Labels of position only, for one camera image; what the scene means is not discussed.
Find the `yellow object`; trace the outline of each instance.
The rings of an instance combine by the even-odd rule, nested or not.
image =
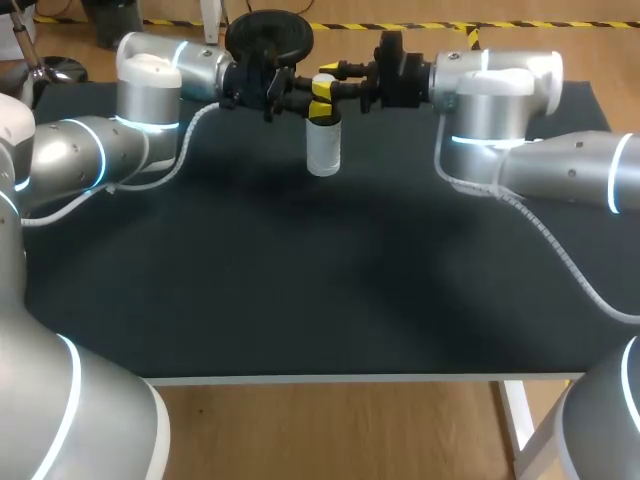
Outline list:
[[[333,107],[330,103],[316,102],[313,100],[309,105],[309,118],[330,117]]]
[[[320,70],[337,70],[338,69],[338,63],[340,63],[340,62],[328,63],[326,65],[322,65],[320,67]]]
[[[311,92],[316,97],[331,102],[331,83],[332,82],[313,82],[311,84]]]
[[[473,28],[467,32],[467,42],[471,50],[480,50],[480,30]]]

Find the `black table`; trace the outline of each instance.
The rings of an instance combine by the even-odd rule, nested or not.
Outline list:
[[[200,106],[183,102],[182,128]],[[36,117],[114,108],[114,85],[60,85]],[[511,207],[437,177],[429,107],[343,113],[330,178],[306,172],[298,117],[209,114],[170,184],[25,233],[29,309],[147,378],[577,373],[640,330],[602,314]],[[567,83],[528,136],[590,129],[608,129],[591,88]],[[528,205],[605,299],[640,310],[638,217]]]

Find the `white cylinder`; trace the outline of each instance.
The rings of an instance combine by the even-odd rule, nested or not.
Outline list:
[[[316,125],[307,120],[307,169],[316,177],[340,170],[342,120],[335,125]]]

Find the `chair base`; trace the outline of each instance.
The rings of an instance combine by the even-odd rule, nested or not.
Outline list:
[[[12,68],[0,78],[0,93],[19,99],[35,108],[50,83],[83,83],[89,74],[81,63],[66,57],[42,58],[44,68],[29,69],[26,63]]]

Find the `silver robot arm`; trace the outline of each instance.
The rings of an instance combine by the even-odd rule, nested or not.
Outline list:
[[[23,301],[21,214],[175,162],[180,73],[136,55],[118,76],[114,119],[35,128],[27,107],[0,96],[0,439],[11,445],[0,449],[3,479],[158,480],[164,473],[170,431],[158,393],[43,327]]]
[[[451,177],[500,185],[524,198],[640,209],[640,139],[577,132],[527,142],[529,121],[555,112],[562,59],[555,52],[438,55],[430,96],[451,122],[442,167]]]

